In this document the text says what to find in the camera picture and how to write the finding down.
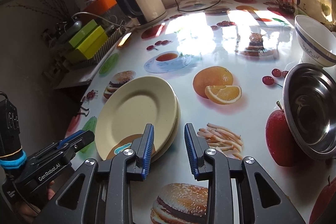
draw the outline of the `blue stripe on bowl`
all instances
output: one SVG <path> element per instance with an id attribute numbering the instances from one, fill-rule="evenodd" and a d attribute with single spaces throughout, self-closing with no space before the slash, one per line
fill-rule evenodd
<path id="1" fill-rule="evenodd" d="M 318 48 L 316 48 L 312 43 L 310 43 L 307 38 L 305 38 L 303 36 L 302 33 L 300 33 L 300 31 L 298 30 L 297 27 L 295 27 L 295 30 L 297 31 L 297 33 L 299 34 L 299 36 L 303 39 L 303 41 L 305 41 L 312 49 L 314 49 L 314 51 L 316 51 L 318 54 L 322 55 L 322 57 L 326 60 L 328 60 L 329 62 L 333 62 L 336 63 L 335 59 L 332 59 L 331 57 L 327 56 L 325 53 L 321 52 Z"/>

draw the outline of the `yellow box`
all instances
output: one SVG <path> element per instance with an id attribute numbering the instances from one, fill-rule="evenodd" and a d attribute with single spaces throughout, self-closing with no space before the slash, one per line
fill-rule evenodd
<path id="1" fill-rule="evenodd" d="M 99 26 L 72 52 L 65 55 L 65 58 L 72 64 L 91 59 L 108 39 L 104 29 Z"/>

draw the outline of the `orange slice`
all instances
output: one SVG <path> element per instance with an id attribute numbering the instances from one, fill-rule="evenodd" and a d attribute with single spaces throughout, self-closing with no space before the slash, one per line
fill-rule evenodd
<path id="1" fill-rule="evenodd" d="M 211 101 L 220 105 L 232 104 L 242 96 L 238 85 L 209 85 L 204 92 Z"/>

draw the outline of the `yellow rubber band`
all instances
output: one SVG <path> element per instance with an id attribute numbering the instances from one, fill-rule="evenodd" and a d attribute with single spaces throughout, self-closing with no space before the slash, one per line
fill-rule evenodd
<path id="1" fill-rule="evenodd" d="M 5 155 L 5 156 L 1 156 L 0 159 L 1 159 L 1 158 L 5 158 L 5 157 L 12 156 L 12 155 L 14 155 L 14 154 L 20 152 L 21 150 L 22 150 L 22 147 L 21 147 L 18 151 L 15 151 L 14 153 L 11 153 L 11 154 L 8 154 L 8 155 Z"/>

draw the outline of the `french fries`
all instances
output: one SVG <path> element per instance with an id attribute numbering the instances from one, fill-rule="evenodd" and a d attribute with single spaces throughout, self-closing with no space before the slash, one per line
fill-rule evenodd
<path id="1" fill-rule="evenodd" d="M 243 159 L 241 155 L 242 138 L 240 135 L 233 133 L 228 128 L 217 126 L 212 123 L 207 124 L 208 129 L 200 128 L 197 134 L 207 140 L 209 147 L 216 149 L 224 154 L 225 151 L 232 151 L 232 155 L 240 160 Z"/>

